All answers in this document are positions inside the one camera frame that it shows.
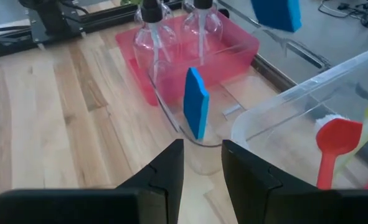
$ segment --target clear plastic bin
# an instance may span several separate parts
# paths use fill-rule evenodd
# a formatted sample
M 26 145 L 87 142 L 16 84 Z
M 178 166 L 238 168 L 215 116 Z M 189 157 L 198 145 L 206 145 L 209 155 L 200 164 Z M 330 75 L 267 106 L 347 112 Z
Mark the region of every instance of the clear plastic bin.
M 282 170 L 316 185 L 321 151 L 315 122 L 327 114 L 364 120 L 368 107 L 368 52 L 242 113 L 231 139 Z M 368 143 L 336 160 L 332 188 L 368 184 Z

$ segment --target plastic lid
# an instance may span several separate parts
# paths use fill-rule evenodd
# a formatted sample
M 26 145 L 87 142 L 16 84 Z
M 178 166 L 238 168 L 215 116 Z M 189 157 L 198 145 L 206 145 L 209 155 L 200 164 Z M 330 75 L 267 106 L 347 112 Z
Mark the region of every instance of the plastic lid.
M 210 9 L 213 6 L 213 0 L 194 0 L 196 9 Z
M 159 22 L 163 19 L 161 5 L 157 0 L 144 0 L 141 5 L 141 15 L 144 22 Z

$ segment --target blue sponge held above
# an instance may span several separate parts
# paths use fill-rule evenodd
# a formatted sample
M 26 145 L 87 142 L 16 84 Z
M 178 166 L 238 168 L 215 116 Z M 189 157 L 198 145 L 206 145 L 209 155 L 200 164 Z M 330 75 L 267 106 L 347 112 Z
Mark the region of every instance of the blue sponge held above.
M 189 68 L 185 82 L 184 115 L 196 139 L 204 137 L 209 99 L 201 75 L 196 68 Z
M 260 24 L 296 32 L 301 27 L 299 0 L 251 0 Z

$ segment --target black metal frame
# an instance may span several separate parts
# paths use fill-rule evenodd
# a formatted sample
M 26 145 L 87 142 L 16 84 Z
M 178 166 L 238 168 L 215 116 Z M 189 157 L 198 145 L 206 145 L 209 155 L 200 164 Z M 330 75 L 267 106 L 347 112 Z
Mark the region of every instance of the black metal frame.
M 166 4 L 172 9 L 180 9 L 182 1 L 167 2 Z M 102 11 L 94 12 L 89 15 L 80 16 L 80 20 L 83 21 L 82 28 L 84 32 L 91 33 L 102 29 L 106 29 L 113 26 L 132 22 L 137 10 L 135 5 L 125 5 L 114 7 L 111 9 L 105 9 Z M 76 37 L 76 35 L 66 35 L 63 38 L 50 39 L 47 42 L 35 42 L 33 41 L 31 28 L 10 32 L 7 34 L 1 34 L 2 39 L 13 39 L 14 42 L 0 42 L 0 57 L 4 55 L 18 53 L 24 50 L 29 50 L 38 47 L 38 44 L 54 44 L 63 40 L 68 40 Z

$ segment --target red scoop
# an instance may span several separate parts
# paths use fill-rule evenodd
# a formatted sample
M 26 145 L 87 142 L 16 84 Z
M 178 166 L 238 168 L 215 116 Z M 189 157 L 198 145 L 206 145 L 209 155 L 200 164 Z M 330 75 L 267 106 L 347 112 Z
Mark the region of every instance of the red scoop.
M 336 118 L 326 123 L 316 134 L 316 143 L 322 151 L 319 167 L 319 189 L 328 190 L 332 186 L 334 163 L 338 156 L 354 150 L 361 138 L 362 123 Z

